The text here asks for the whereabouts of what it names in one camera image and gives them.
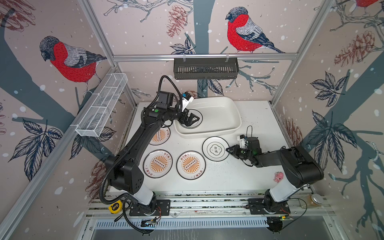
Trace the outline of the white green-rim plate front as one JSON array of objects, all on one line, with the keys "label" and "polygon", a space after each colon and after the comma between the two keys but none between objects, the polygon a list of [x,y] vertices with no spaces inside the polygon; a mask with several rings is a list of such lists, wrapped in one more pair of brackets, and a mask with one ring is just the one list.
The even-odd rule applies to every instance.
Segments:
[{"label": "white green-rim plate front", "polygon": [[203,122],[203,115],[201,112],[199,112],[198,110],[190,109],[188,116],[190,116],[191,114],[194,114],[196,117],[199,118],[199,120],[197,122],[194,122],[190,126],[182,125],[182,127],[185,129],[195,129],[195,128],[199,127],[201,125],[201,123]]}]

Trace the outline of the white green-rim plate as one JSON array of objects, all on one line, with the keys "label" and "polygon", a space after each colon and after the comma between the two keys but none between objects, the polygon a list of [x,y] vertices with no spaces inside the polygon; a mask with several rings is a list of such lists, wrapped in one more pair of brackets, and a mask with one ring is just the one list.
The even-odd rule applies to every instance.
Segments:
[{"label": "white green-rim plate", "polygon": [[207,138],[202,145],[204,156],[214,162],[225,160],[229,156],[228,148],[229,144],[227,141],[220,137]]},{"label": "white green-rim plate", "polygon": [[190,126],[182,125],[182,127],[185,129],[195,129],[195,128],[199,127],[201,125],[201,123],[203,122],[203,115],[201,112],[199,112],[198,110],[190,109],[188,116],[190,116],[191,114],[194,114],[196,117],[199,118],[199,120],[197,122],[194,122]]}]

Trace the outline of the orange sunburst plate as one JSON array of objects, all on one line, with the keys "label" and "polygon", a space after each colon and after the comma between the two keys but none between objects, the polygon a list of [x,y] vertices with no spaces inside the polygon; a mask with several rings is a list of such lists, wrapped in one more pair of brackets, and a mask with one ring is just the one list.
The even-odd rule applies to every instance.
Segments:
[{"label": "orange sunburst plate", "polygon": [[187,151],[181,154],[177,160],[178,174],[185,180],[196,180],[206,170],[206,160],[202,154],[196,151]]},{"label": "orange sunburst plate", "polygon": [[171,136],[171,130],[169,127],[160,128],[150,141],[150,145],[159,146],[164,144]]},{"label": "orange sunburst plate", "polygon": [[165,150],[150,152],[143,162],[143,171],[152,179],[162,178],[169,173],[173,166],[171,154]]}]

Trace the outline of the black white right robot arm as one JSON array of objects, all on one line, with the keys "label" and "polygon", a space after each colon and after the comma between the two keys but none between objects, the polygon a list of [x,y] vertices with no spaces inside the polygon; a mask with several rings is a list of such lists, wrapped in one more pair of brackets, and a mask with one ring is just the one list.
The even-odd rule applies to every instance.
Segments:
[{"label": "black white right robot arm", "polygon": [[301,145],[263,153],[257,137],[241,135],[238,140],[239,144],[227,148],[227,153],[241,161],[249,161],[252,167],[282,166],[284,170],[284,178],[264,193],[263,209],[269,214],[280,210],[303,187],[324,178],[324,170]]}]

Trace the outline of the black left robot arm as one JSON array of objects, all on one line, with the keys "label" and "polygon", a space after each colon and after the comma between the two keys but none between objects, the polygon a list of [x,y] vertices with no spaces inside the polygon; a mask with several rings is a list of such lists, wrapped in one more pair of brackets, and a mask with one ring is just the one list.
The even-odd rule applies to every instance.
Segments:
[{"label": "black left robot arm", "polygon": [[[181,125],[191,126],[200,117],[190,113],[188,109],[178,112],[177,109],[167,107],[159,109],[146,107],[141,112],[141,124],[128,144],[116,155],[105,160],[107,168],[99,190],[99,199],[105,205],[111,205],[119,200],[130,200],[138,206],[143,214],[156,211],[156,194],[144,185],[144,173],[140,169],[142,156],[155,134],[166,121],[179,121]],[[106,184],[124,193],[107,200],[105,197]]]}]

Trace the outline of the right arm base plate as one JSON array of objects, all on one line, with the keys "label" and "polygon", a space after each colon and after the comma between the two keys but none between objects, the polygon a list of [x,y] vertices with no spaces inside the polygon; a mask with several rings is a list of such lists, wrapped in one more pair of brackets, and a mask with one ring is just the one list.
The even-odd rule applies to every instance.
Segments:
[{"label": "right arm base plate", "polygon": [[252,215],[290,215],[291,211],[288,202],[276,203],[267,202],[264,199],[248,199],[246,209],[250,210]]}]

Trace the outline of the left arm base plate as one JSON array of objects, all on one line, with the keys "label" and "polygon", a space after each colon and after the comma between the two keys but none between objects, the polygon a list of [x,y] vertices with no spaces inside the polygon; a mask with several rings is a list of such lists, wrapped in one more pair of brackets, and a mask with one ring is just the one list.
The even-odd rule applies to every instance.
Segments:
[{"label": "left arm base plate", "polygon": [[171,201],[170,200],[156,200],[151,202],[150,205],[145,206],[140,203],[134,203],[130,207],[130,217],[152,217],[152,216],[168,216],[170,214]]}]

